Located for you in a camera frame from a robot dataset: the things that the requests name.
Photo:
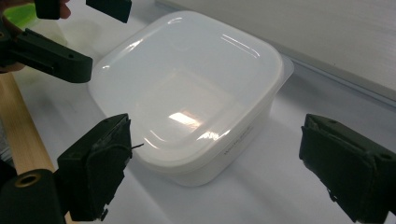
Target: wooden rod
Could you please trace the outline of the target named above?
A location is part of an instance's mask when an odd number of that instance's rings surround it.
[[[30,117],[14,76],[10,73],[0,74],[0,120],[18,174],[35,169],[54,172],[50,156]],[[71,221],[67,215],[66,223],[76,222]]]

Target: white table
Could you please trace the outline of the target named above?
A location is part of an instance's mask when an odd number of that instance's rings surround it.
[[[132,17],[124,24],[84,2],[71,1],[72,16],[59,25],[68,47],[95,63],[173,11],[153,0],[134,0]],[[87,84],[66,83],[29,69],[15,75],[54,163],[105,118]],[[298,158],[306,113],[339,120],[396,151],[395,107],[297,65],[276,96],[268,125],[214,181],[184,188],[131,160],[104,223],[352,223]]]

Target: translucent plastic container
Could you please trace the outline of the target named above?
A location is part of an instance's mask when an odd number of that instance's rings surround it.
[[[134,155],[185,186],[212,180],[262,128],[293,71],[269,44],[195,12],[169,14],[95,66],[92,98],[128,113]]]

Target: container lid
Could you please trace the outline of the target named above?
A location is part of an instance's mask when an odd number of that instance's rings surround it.
[[[164,16],[114,49],[92,73],[107,116],[128,113],[149,168],[184,173],[207,164],[247,116],[273,101],[283,61],[269,44],[201,14]]]

